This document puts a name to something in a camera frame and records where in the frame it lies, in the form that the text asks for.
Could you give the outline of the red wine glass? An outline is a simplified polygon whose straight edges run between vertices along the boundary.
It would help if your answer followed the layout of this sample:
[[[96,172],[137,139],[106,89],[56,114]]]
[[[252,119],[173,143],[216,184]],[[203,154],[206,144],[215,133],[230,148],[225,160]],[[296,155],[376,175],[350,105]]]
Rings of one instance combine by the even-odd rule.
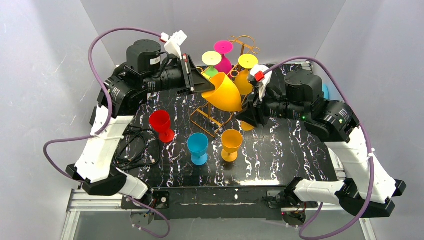
[[[171,119],[167,111],[154,111],[148,121],[151,127],[158,133],[161,142],[169,143],[174,139],[175,133],[171,129]]]

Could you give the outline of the teal wine glass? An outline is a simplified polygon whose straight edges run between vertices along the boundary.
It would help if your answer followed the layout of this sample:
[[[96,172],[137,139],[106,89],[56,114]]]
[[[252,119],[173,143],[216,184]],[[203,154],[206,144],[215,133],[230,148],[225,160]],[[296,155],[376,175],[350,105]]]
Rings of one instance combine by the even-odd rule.
[[[322,84],[322,92],[323,92],[323,98],[329,100],[330,99],[329,89],[325,83]]]

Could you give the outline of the blue wine glass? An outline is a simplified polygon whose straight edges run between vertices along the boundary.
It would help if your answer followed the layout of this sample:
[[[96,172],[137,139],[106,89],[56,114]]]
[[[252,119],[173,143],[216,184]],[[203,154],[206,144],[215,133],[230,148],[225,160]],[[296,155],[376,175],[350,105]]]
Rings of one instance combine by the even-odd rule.
[[[202,166],[207,162],[209,139],[205,134],[200,132],[192,134],[187,140],[187,147],[193,164]]]

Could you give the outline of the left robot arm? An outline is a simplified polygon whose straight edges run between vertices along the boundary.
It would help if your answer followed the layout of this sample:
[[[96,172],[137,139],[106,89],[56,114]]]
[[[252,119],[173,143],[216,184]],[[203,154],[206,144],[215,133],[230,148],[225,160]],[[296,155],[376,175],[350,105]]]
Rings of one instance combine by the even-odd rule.
[[[124,131],[134,119],[148,94],[176,89],[190,95],[213,91],[215,86],[197,70],[187,54],[162,51],[153,40],[142,39],[129,46],[126,61],[104,82],[98,97],[91,138],[81,157],[66,173],[82,181],[92,196],[122,194],[140,200],[149,187],[142,180],[112,165]]]

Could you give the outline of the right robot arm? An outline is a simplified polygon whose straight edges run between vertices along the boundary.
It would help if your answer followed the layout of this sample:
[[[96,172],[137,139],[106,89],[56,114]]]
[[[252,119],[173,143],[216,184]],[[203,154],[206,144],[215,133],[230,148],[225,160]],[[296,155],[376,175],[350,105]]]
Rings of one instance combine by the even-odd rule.
[[[277,206],[322,202],[342,207],[353,216],[387,218],[395,209],[393,197],[401,196],[406,183],[384,170],[368,148],[363,128],[345,102],[324,97],[322,79],[298,69],[284,77],[285,90],[270,85],[271,74],[257,65],[247,80],[253,92],[237,119],[253,127],[264,126],[269,118],[302,121],[305,129],[341,162],[345,179],[312,181],[294,178],[283,190],[267,200]]]

